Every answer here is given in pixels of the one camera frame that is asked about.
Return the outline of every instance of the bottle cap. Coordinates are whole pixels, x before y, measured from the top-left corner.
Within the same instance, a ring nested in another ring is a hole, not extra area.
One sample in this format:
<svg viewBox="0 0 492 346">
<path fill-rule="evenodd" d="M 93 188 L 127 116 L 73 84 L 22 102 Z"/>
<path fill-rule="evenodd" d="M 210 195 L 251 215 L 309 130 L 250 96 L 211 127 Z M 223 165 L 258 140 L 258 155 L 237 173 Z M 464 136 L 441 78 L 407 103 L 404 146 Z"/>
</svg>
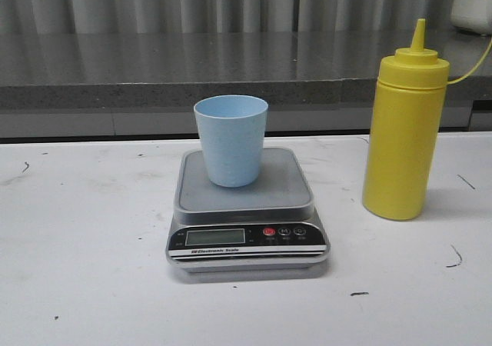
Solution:
<svg viewBox="0 0 492 346">
<path fill-rule="evenodd" d="M 389 86 L 430 90 L 447 85 L 449 62 L 424 47 L 425 19 L 418 19 L 409 48 L 399 48 L 394 56 L 381 60 L 378 81 Z"/>
</svg>

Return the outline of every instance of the white table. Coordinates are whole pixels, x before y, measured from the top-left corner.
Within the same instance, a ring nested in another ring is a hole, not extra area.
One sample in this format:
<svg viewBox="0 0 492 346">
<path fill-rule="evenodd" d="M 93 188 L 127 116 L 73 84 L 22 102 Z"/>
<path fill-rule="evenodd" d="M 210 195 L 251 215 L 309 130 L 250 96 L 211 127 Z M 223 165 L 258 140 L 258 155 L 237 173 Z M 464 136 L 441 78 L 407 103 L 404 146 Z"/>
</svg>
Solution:
<svg viewBox="0 0 492 346">
<path fill-rule="evenodd" d="M 439 137 L 406 222 L 361 205 L 367 139 L 265 142 L 311 185 L 323 276 L 199 284 L 165 259 L 197 141 L 0 146 L 0 345 L 492 344 L 492 134 Z"/>
</svg>

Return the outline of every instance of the kitchen scale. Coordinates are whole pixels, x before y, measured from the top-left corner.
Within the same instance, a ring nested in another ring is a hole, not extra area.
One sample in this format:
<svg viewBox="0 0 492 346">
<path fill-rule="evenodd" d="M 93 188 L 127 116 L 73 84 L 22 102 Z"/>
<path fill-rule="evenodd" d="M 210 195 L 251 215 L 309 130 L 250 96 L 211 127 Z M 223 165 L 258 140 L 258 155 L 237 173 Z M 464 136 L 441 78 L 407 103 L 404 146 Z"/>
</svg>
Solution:
<svg viewBox="0 0 492 346">
<path fill-rule="evenodd" d="M 330 242 L 294 153 L 265 148 L 250 185 L 226 188 L 207 176 L 201 151 L 183 156 L 166 254 L 190 273 L 309 268 Z"/>
</svg>

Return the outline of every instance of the curtain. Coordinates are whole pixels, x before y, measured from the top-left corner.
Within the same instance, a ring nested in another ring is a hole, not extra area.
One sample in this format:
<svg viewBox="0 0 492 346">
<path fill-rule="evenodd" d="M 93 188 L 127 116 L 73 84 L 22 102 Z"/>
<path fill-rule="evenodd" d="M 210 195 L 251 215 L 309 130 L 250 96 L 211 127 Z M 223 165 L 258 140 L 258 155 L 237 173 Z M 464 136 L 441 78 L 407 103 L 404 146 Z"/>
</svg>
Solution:
<svg viewBox="0 0 492 346">
<path fill-rule="evenodd" d="M 453 0 L 0 0 L 0 34 L 450 28 Z"/>
</svg>

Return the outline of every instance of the scale button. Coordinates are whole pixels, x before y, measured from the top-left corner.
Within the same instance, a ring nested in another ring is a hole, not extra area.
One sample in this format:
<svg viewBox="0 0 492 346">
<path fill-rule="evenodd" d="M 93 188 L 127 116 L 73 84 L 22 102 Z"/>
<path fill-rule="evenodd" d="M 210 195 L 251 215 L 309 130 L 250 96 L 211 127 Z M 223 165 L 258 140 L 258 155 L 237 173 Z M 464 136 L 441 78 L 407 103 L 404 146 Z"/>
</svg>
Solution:
<svg viewBox="0 0 492 346">
<path fill-rule="evenodd" d="M 306 234 L 306 229 L 302 227 L 294 228 L 294 234 L 297 236 L 304 236 Z"/>
<path fill-rule="evenodd" d="M 291 230 L 287 227 L 282 227 L 278 229 L 278 234 L 282 236 L 288 236 L 291 233 Z"/>
<path fill-rule="evenodd" d="M 265 236 L 273 236 L 275 234 L 275 229 L 272 227 L 263 228 L 263 234 Z"/>
</svg>

